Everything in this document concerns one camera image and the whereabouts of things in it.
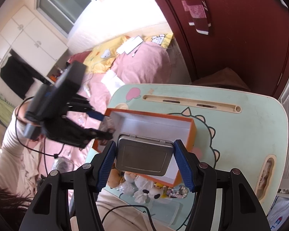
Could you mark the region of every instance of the pink apple drawing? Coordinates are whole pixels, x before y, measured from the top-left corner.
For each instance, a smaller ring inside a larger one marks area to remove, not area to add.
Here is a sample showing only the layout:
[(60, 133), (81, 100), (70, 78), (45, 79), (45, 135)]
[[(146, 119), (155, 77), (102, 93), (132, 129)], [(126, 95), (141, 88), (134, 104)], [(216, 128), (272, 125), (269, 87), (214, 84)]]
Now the pink apple drawing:
[(139, 88), (131, 88), (129, 92), (126, 94), (126, 102), (130, 102), (132, 99), (140, 98), (140, 89)]

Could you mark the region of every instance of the red door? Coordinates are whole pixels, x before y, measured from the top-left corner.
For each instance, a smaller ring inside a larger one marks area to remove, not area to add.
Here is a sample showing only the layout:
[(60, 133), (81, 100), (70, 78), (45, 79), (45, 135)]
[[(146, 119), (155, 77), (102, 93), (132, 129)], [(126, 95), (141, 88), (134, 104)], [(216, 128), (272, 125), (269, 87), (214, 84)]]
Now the red door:
[(233, 69), (252, 92), (278, 98), (289, 78), (289, 10), (279, 0), (205, 0), (209, 35), (189, 25), (181, 0), (156, 0), (192, 79)]

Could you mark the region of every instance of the red towel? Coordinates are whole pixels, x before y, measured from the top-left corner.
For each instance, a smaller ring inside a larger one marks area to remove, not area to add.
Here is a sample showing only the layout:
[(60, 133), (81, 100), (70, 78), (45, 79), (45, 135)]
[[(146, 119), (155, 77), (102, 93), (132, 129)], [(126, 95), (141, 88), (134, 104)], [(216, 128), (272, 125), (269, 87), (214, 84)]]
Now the red towel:
[(211, 26), (209, 11), (204, 0), (182, 0), (184, 10), (190, 18), (190, 25), (195, 25), (196, 31), (208, 35)]

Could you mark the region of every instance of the robotic hand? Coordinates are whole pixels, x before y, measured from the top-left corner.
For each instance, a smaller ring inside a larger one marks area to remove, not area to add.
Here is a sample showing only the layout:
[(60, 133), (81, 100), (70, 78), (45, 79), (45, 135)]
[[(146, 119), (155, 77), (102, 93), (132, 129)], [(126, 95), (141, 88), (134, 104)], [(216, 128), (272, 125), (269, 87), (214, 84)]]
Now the robotic hand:
[(48, 139), (85, 148), (94, 138), (111, 140), (110, 132), (96, 129), (84, 129), (66, 117), (68, 111), (87, 113), (99, 121), (104, 115), (95, 111), (85, 97), (78, 94), (86, 66), (74, 61), (62, 74), (54, 86), (43, 84), (30, 102), (25, 118), (33, 124), (27, 124), (24, 136), (36, 140), (40, 134)]

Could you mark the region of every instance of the white paper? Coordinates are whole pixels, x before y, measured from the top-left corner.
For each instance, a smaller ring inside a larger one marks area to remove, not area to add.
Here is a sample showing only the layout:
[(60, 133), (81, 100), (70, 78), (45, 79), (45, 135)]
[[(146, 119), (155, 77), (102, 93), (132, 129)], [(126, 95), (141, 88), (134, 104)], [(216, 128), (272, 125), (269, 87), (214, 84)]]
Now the white paper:
[(129, 42), (133, 41), (135, 39), (135, 37), (131, 37), (129, 38), (125, 43), (123, 43), (120, 47), (118, 47), (117, 49), (117, 53), (122, 55), (125, 51), (125, 47)]
[(137, 36), (134, 40), (128, 42), (124, 46), (124, 52), (127, 53), (127, 54), (131, 53), (133, 51), (133, 49), (135, 49), (142, 42), (143, 42), (143, 40), (141, 39), (141, 37)]
[(111, 69), (106, 72), (104, 77), (102, 78), (101, 82), (105, 84), (106, 88), (109, 90), (110, 95), (113, 96), (113, 94), (123, 85), (125, 85), (124, 82), (120, 80), (120, 78), (116, 75), (115, 72), (113, 72)]

